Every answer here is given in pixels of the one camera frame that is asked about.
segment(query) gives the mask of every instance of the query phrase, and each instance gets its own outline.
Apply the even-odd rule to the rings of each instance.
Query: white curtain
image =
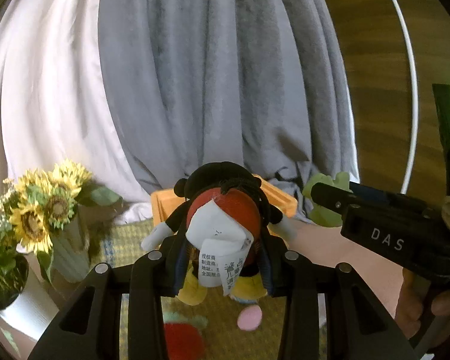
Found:
[[[99,0],[12,0],[0,22],[0,183],[70,158],[128,202],[150,196],[135,180],[105,96]]]

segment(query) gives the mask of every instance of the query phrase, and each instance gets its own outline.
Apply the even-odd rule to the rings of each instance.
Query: plush toy ear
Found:
[[[187,183],[186,178],[181,178],[179,181],[175,183],[175,186],[173,187],[173,192],[179,197],[184,198],[185,197],[185,184]]]

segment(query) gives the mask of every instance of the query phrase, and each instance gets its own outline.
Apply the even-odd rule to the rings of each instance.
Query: white cable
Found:
[[[410,176],[412,175],[413,162],[415,160],[416,152],[416,138],[419,133],[419,84],[416,79],[415,57],[413,55],[412,41],[408,33],[405,18],[400,9],[397,0],[391,0],[394,3],[397,11],[400,26],[402,27],[403,37],[405,39],[406,53],[408,55],[408,63],[410,65],[410,80],[412,81],[412,132],[410,135],[410,149],[408,151],[408,161],[406,164],[405,176],[403,177],[401,193],[407,193],[408,184],[410,183]]]

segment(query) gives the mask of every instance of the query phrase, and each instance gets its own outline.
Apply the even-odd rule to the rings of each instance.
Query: yellow shoe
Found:
[[[177,298],[189,306],[197,306],[202,303],[207,296],[207,288],[198,283],[198,279],[193,275],[193,267],[187,271],[183,288],[179,291]]]
[[[252,277],[239,276],[231,292],[232,296],[243,300],[257,300],[266,294],[260,273]]]

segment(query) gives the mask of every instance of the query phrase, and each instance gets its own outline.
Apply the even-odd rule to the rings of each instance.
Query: pink surface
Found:
[[[260,323],[262,323],[262,309],[259,305],[245,307],[236,321],[239,329],[247,332],[257,329]]]
[[[292,220],[298,235],[289,249],[303,254],[315,264],[335,267],[351,264],[392,316],[395,316],[402,285],[402,268],[342,237],[339,227],[320,227]]]

